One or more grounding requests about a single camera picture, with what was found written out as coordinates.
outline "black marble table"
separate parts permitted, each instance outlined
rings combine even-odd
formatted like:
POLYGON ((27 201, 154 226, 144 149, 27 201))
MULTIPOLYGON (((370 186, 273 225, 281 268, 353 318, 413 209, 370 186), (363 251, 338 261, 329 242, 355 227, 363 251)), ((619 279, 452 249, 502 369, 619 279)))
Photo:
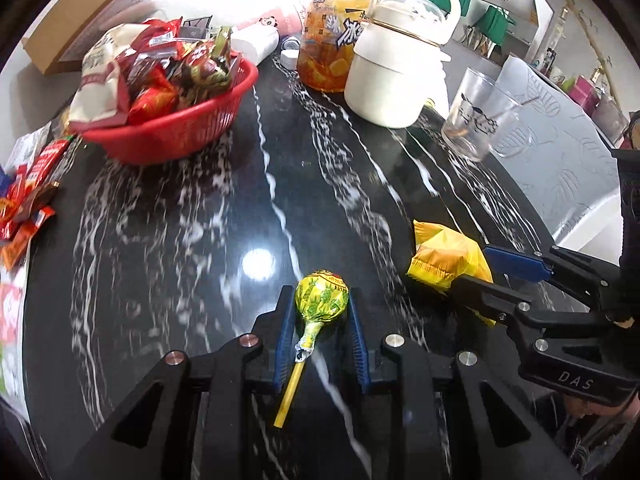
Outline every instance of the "black marble table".
MULTIPOLYGON (((553 240, 501 165, 453 154, 441 123, 425 109, 411 128, 373 126, 341 95, 308 91, 268 59, 231 130, 190 158, 123 167, 77 139, 60 170, 58 215, 34 244, 24 314, 28 409, 52 477, 167 351, 220 348, 274 308, 282 285, 319 268, 392 314, 390 330, 453 355, 450 307, 405 276, 412 220, 523 251, 553 240)), ((572 308, 555 289, 532 291, 539 308, 572 308)), ((482 345, 513 378, 504 329, 482 345)), ((283 458, 286 439, 258 416, 264 478, 368 476, 375 452, 333 373, 320 343, 303 381, 313 394, 303 389, 293 412, 303 406, 324 424, 351 465, 335 470, 313 450, 283 458)))

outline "green and yellow lollipop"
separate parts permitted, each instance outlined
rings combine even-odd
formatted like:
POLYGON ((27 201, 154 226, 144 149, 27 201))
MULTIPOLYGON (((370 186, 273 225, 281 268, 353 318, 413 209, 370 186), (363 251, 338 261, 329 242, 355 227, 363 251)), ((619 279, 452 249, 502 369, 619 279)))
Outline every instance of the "green and yellow lollipop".
POLYGON ((320 329, 332 322, 347 308, 349 289, 340 276, 327 270, 316 270, 300 280, 296 288, 296 307, 305 321, 305 332, 296 345, 296 365, 273 425, 281 428, 289 413, 306 359, 313 353, 320 329))

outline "metal screw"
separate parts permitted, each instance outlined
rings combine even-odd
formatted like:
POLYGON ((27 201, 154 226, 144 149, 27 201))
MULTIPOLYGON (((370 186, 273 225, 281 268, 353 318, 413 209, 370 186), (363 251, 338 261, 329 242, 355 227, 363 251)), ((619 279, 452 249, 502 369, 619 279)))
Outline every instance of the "metal screw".
POLYGON ((255 334, 244 334, 240 336, 240 344, 245 348, 256 346, 260 342, 260 338, 255 334))
POLYGON ((385 343, 392 348, 398 348, 404 344, 404 337, 400 334, 389 334, 385 337, 385 343))
POLYGON ((473 366, 478 362, 478 356, 473 352, 460 352, 458 361, 460 361, 465 366, 473 366))
POLYGON ((549 350, 549 343, 547 343, 544 339, 538 339, 536 341, 536 348, 541 352, 546 352, 549 350))
POLYGON ((168 365, 175 366, 179 365, 186 358, 187 354, 185 354, 184 352, 180 352, 179 350, 172 350, 164 356, 164 362, 168 365))

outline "orange liquid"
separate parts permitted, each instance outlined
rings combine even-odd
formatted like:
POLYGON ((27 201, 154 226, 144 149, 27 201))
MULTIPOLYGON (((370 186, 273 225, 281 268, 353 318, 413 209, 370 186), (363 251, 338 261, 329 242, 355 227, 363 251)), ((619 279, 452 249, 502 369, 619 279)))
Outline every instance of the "orange liquid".
POLYGON ((298 55, 298 74, 303 83, 322 92, 344 91, 357 40, 353 31, 361 27, 355 22, 359 23, 368 6, 369 0, 314 1, 306 16, 298 55))

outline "glass cup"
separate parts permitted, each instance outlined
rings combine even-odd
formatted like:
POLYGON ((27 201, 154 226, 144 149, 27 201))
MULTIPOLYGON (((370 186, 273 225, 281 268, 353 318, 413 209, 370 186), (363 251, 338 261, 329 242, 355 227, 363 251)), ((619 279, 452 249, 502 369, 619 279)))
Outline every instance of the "glass cup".
POLYGON ((493 79, 467 68, 442 126, 442 137, 454 152, 474 162, 480 162, 489 152, 503 158, 516 155, 530 144, 530 138, 510 149, 508 155, 494 147, 517 126, 521 108, 493 79))

